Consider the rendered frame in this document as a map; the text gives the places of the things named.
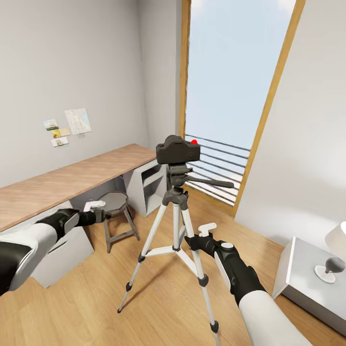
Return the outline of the camera tripod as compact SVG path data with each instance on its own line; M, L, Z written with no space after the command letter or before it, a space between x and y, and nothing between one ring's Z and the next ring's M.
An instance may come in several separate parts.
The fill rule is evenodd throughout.
M128 296L128 293L130 292L134 280L136 278L137 272L142 264L142 262L147 257L152 256L159 256L159 255L165 255L165 254L171 254L175 253L177 254L181 260L189 267L189 269L196 275L198 278L199 284L202 286L209 318L210 318L210 326L211 330L214 333L216 345L220 346L217 332L219 329L219 323L214 320L213 313L210 306L210 298L207 291L207 284L209 283L209 276L207 274L204 274L199 252L198 250L192 251L194 261L191 260L191 258L181 249L184 236L187 237L194 237L196 234L193 232L189 212L188 212L188 205L187 205L187 199L189 197L188 191L184 191L181 186L185 184L187 181L194 181L194 182L200 182L200 183L207 183L214 186L224 187L224 188L234 188L233 182L227 182L227 181L220 181L220 180L206 180L206 179L200 179L200 178L194 178L194 177L188 177L186 174L193 172L193 167L188 168L185 162L181 163L171 163L168 164L170 171L167 172L167 177L169 180L169 186L167 189L167 192L164 194L164 198L162 200L162 204L160 206L159 212L156 216L156 219L154 221L154 224L151 228L151 231L148 235L148 238L146 240L146 243L144 245L143 250L140 252L138 256L138 264L136 266L136 269L134 271L133 277L130 282L126 285L126 294L123 298L123 301L121 303L120 308L117 310L117 313L121 312L121 309L124 305L124 302ZM165 212L166 207L168 206L169 202L173 203L173 239L174 239L174 245L168 246L168 247L160 247L155 249L149 249L149 246L151 244L151 241L157 231L157 228L161 222L161 218ZM183 225L180 230L180 211L183 219Z

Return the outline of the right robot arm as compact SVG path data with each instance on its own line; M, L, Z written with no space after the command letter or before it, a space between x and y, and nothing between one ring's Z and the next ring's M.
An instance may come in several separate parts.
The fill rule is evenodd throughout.
M253 346L313 346L266 292L255 270L243 262L235 246L213 239L208 230L215 228L214 222L202 225L199 235L184 238L192 251L201 249L215 258L235 296Z

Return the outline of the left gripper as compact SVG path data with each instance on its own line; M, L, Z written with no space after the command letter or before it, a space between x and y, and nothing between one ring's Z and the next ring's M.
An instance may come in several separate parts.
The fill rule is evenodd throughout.
M104 214L102 211L85 212L85 214L87 215L87 221L84 226L103 223L105 220L113 218L113 215Z

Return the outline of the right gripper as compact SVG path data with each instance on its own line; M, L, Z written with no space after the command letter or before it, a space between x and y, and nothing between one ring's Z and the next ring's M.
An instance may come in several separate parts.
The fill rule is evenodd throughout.
M188 245L190 246L190 249L192 251L196 251L196 250L203 250L204 252L207 253L207 244L209 241L211 240L215 240L213 239L213 234L212 233L209 233L209 236L206 236L206 237L203 237L203 236L199 236L199 235L196 235L194 237L187 237L187 236L184 236L186 242L188 243Z

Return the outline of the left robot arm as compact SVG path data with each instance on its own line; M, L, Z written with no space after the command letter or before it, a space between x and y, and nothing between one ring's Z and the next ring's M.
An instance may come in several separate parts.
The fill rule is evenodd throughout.
M113 215L95 211L104 207L106 202L96 200L87 203L84 212L58 209L55 214L23 230L1 235L0 296L22 286L52 247L75 226L103 223L113 218Z

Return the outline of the digital camera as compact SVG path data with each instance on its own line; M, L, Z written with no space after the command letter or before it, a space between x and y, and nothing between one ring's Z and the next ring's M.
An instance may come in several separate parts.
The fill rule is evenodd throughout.
M200 144L195 139L187 142L181 136L170 135L163 144L156 146L156 158L159 164L198 161Z

